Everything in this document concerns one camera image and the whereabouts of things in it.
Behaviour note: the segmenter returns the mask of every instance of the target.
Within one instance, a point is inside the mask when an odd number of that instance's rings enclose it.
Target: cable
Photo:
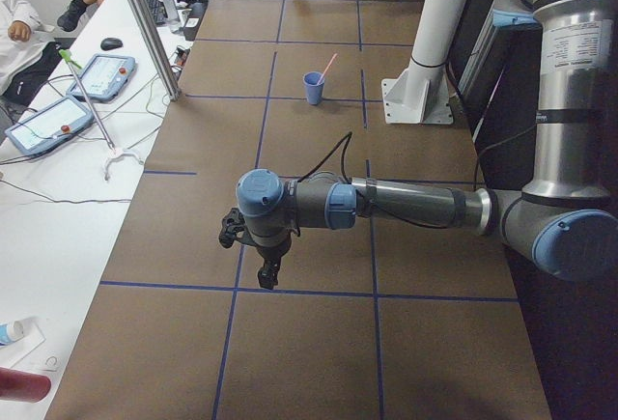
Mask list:
[[[97,137],[94,137],[94,138],[82,137],[81,135],[78,135],[78,134],[75,134],[75,137],[79,138],[81,140],[85,140],[87,142],[100,142],[100,141],[104,141],[105,140],[104,138],[97,138]]]
[[[490,111],[490,106],[492,106],[493,104],[493,97],[495,97],[495,94],[498,90],[500,82],[502,81],[502,75],[504,74],[505,70],[506,70],[506,65],[502,68],[500,75],[498,75],[498,78],[495,81],[495,85],[493,85],[493,90],[492,90],[492,94],[490,95],[490,99],[488,100],[487,105],[485,106],[485,109],[483,110],[483,114],[479,118],[479,122],[476,125],[474,132],[472,132],[472,143],[474,144],[476,144],[476,140],[479,138],[479,134],[481,133],[481,128],[483,127],[483,124],[485,123],[485,119],[487,118],[487,113]]]
[[[114,113],[120,111],[124,106],[126,106],[131,100],[137,97],[142,91],[146,89],[146,87],[148,87],[151,84],[151,82],[154,82],[157,78],[158,76],[155,74],[152,78],[146,81],[146,83],[142,87],[140,87],[133,95],[127,98],[123,103],[119,104],[115,109],[109,111],[106,116],[101,118],[101,120],[104,121],[108,119],[110,116],[112,116]]]
[[[536,128],[536,124],[534,126],[530,126],[529,128],[527,128],[526,130],[521,131],[520,133],[517,133],[509,138],[505,138],[504,140],[501,140],[497,143],[494,143],[492,145],[488,145],[487,147],[485,147],[480,153],[477,154],[476,156],[476,164],[474,165],[474,184],[472,185],[472,189],[474,191],[476,191],[477,186],[478,186],[478,177],[479,177],[479,168],[481,166],[481,158],[483,157],[483,155],[489,151],[489,150],[493,150],[496,147],[499,147],[500,145],[504,145],[505,143],[509,143],[512,142],[513,140],[516,140],[520,137],[522,137],[523,135],[525,135],[526,133],[534,130]]]
[[[339,147],[341,147],[341,145],[344,142],[346,142],[346,146],[344,147],[344,150],[341,152],[341,168],[342,168],[341,172],[342,172],[344,179],[346,180],[346,183],[350,183],[348,178],[346,177],[345,168],[344,168],[344,159],[346,156],[345,151],[348,148],[348,144],[350,143],[350,140],[351,140],[351,132],[348,132],[341,140],[339,140],[339,142],[337,142],[337,144],[333,147],[333,149],[330,150],[330,152],[328,152],[328,154],[322,159],[322,161],[320,161],[318,165],[314,167],[311,171],[309,171],[307,174],[305,174],[300,179],[298,179],[298,182],[302,182],[305,179],[313,176],[323,166],[323,164],[327,162],[331,156],[333,156],[333,154],[337,151],[337,149],[339,149]]]
[[[38,135],[37,132],[35,132],[32,128],[30,128],[25,123],[15,123],[15,125],[18,126],[18,127],[26,127],[28,130],[30,130],[30,133],[32,133],[39,140],[56,140],[57,138],[59,138],[59,137],[42,137],[42,136]]]
[[[131,149],[133,147],[136,147],[137,145],[139,145],[140,143],[142,143],[144,140],[146,140],[147,138],[149,138],[151,135],[155,134],[158,132],[158,130],[161,128],[161,126],[158,126],[155,130],[153,130],[152,132],[150,132],[148,135],[146,135],[145,137],[140,138],[137,142],[133,143],[132,145],[130,145],[128,148]]]
[[[148,106],[151,104],[151,101],[153,100],[153,86],[155,85],[155,81],[158,79],[159,77],[156,77],[154,80],[151,81],[151,91],[150,94],[148,95],[148,101],[146,101],[146,112],[149,114],[152,114],[153,116],[157,116],[160,119],[163,119],[164,116],[155,113],[154,111],[151,111],[150,109],[148,109]]]
[[[72,79],[73,76],[72,74],[62,74],[62,75],[57,75],[55,77],[49,77],[47,80],[45,80],[38,88],[37,91],[33,94],[33,97],[35,97],[36,95],[39,94],[39,92],[41,91],[41,89],[45,86],[45,85],[49,85],[49,87],[51,87],[52,89],[54,89],[54,91],[60,95],[61,97],[63,97],[64,95],[60,93],[60,91],[58,91],[58,89],[56,89],[53,85],[51,85],[51,82],[54,80],[58,80],[58,79]]]
[[[388,214],[388,215],[390,215],[391,217],[394,217],[397,220],[401,220],[402,222],[406,222],[407,224],[413,225],[414,227],[420,227],[420,228],[423,228],[423,229],[434,229],[434,230],[448,229],[448,225],[423,224],[421,222],[415,222],[413,220],[406,219],[405,217],[397,215],[396,213],[391,212],[390,210],[386,210],[385,208],[383,208],[382,206],[380,206],[378,203],[374,202],[373,200],[368,200],[365,197],[365,195],[363,195],[360,191],[356,190],[356,194],[360,195],[360,197],[363,198],[369,204],[369,206],[374,207],[377,210],[381,210],[385,214]]]
[[[43,153],[41,154],[31,154],[29,156],[16,156],[16,157],[10,157],[9,159],[5,159],[3,161],[0,161],[0,166],[8,166],[9,164],[17,164],[19,162],[26,162],[26,161],[30,161],[32,159],[36,159],[37,157],[43,156]]]
[[[465,100],[464,100],[464,95],[462,94],[462,91],[460,90],[457,80],[455,79],[455,74],[453,73],[452,68],[453,68],[452,63],[448,63],[446,65],[446,67],[444,68],[444,70],[446,71],[446,77],[448,78],[448,81],[451,83],[451,86],[455,90],[455,95],[457,95],[457,98],[460,101],[463,113],[466,116],[469,116],[467,105],[465,104]]]
[[[13,188],[15,188],[16,190],[19,191],[23,191],[26,193],[31,193],[33,195],[39,196],[41,198],[44,198],[45,200],[47,200],[49,203],[54,203],[54,204],[70,204],[70,205],[85,205],[87,203],[130,203],[131,199],[130,198],[121,198],[118,200],[55,200],[47,195],[43,195],[41,193],[37,193],[36,191],[32,191],[32,190],[28,190],[27,188],[22,188],[21,186],[17,186],[13,183],[7,182],[7,181],[3,181],[2,179],[0,179],[1,183],[5,183],[8,186],[12,186]]]
[[[348,145],[350,144],[350,141],[351,141],[351,132],[348,132],[341,140],[339,140],[339,142],[337,142],[337,144],[333,147],[333,149],[330,150],[330,152],[328,152],[328,154],[322,159],[322,161],[320,161],[320,163],[318,163],[316,167],[314,167],[311,171],[309,171],[307,174],[305,174],[300,179],[298,179],[298,183],[304,181],[305,179],[315,174],[323,166],[323,164],[327,162],[328,159],[337,151],[337,149],[345,142],[344,148],[341,151],[341,161],[340,161],[341,162],[341,174],[342,174],[343,179],[346,181],[346,183],[351,184],[350,178],[346,175],[346,153],[348,151]],[[358,196],[360,196],[363,200],[365,200],[365,202],[368,203],[371,207],[376,208],[377,210],[381,210],[382,212],[390,215],[391,217],[401,220],[402,222],[406,222],[407,224],[413,225],[415,227],[421,227],[423,229],[447,229],[448,228],[448,226],[446,225],[423,224],[420,222],[415,222],[410,219],[406,219],[405,217],[402,217],[398,214],[395,214],[394,212],[391,212],[390,210],[383,208],[382,206],[378,205],[378,203],[376,203],[375,201],[367,199],[367,197],[363,195],[360,191],[358,191],[356,187],[354,188],[354,191],[356,192]]]

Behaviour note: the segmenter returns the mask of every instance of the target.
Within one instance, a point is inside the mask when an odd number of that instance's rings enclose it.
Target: white bracket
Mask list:
[[[415,102],[406,102],[407,71],[397,79],[382,79],[384,117],[389,124],[453,124],[449,107],[448,87],[444,74],[435,93],[430,94],[430,80],[425,79],[420,87],[420,96]]]

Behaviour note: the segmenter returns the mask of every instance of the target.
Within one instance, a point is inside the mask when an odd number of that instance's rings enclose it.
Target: metal cylinder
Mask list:
[[[127,0],[127,2],[142,32],[142,37],[151,54],[156,72],[161,78],[161,82],[165,86],[170,100],[176,101],[181,94],[181,89],[178,86],[178,81],[172,71],[172,67],[167,60],[165,48],[163,48],[163,43],[156,31],[155,22],[146,6],[146,0]]]
[[[599,164],[617,14],[618,0],[560,0],[534,12],[544,34],[528,201],[596,206],[609,197]]]
[[[360,194],[361,217],[400,218],[437,227],[466,227],[482,235],[491,223],[489,192],[463,192],[453,188],[411,183],[352,179]]]

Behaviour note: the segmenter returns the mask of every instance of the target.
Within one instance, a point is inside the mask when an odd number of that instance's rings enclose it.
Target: white desk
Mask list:
[[[182,35],[172,34],[167,27],[158,31],[170,57],[177,45],[188,46]],[[105,0],[70,49],[72,58],[83,66],[93,54],[101,52],[98,46],[105,37],[120,38],[124,46],[110,53],[133,56],[137,68],[120,95],[97,109],[118,147],[132,146],[154,132],[133,147],[146,159],[161,124],[161,118],[146,112],[151,87],[144,86],[155,77],[155,66],[126,0]],[[52,77],[67,73],[68,68],[61,64]],[[70,80],[54,82],[61,92],[70,84]],[[117,110],[135,93],[134,99]],[[32,106],[43,108],[57,98],[46,86]],[[166,108],[165,90],[156,80],[149,109],[162,116]],[[99,138],[101,133],[94,124],[82,136]],[[113,162],[106,182],[102,164],[108,154],[103,140],[73,138],[45,157],[3,165],[0,171],[5,181],[56,200],[130,199],[143,166],[132,158]],[[0,146],[0,160],[16,156],[17,149],[6,139]],[[35,318],[45,341],[14,368],[45,374],[52,380],[51,392],[39,403],[0,401],[0,418],[44,418],[128,206],[52,204],[0,183],[0,322]]]

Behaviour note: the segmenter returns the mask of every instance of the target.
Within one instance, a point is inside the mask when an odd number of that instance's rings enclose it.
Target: metal pole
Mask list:
[[[67,66],[69,67],[70,73],[73,74],[73,78],[75,79],[75,83],[77,84],[77,87],[79,87],[81,95],[84,96],[84,99],[86,100],[86,104],[88,104],[88,107],[93,112],[95,121],[97,121],[98,128],[100,128],[100,131],[103,134],[103,137],[105,138],[105,142],[107,143],[107,146],[112,151],[116,150],[116,145],[114,145],[114,141],[112,140],[112,137],[109,136],[109,133],[107,132],[107,129],[105,128],[105,125],[103,124],[103,121],[98,116],[97,109],[95,108],[92,101],[90,100],[90,97],[88,96],[88,92],[86,91],[84,84],[79,78],[79,74],[75,70],[75,66],[70,61],[66,61],[66,63],[67,63]]]
[[[167,60],[165,48],[163,48],[163,43],[158,36],[155,23],[153,22],[150,11],[146,6],[146,0],[127,1],[131,6],[137,25],[139,26],[140,31],[142,31],[142,37],[144,38],[148,51],[151,54],[154,67],[156,68],[156,71],[158,72],[158,75],[167,90],[167,95],[169,95],[172,101],[175,101],[180,96],[181,89],[178,86],[176,76],[174,75]]]

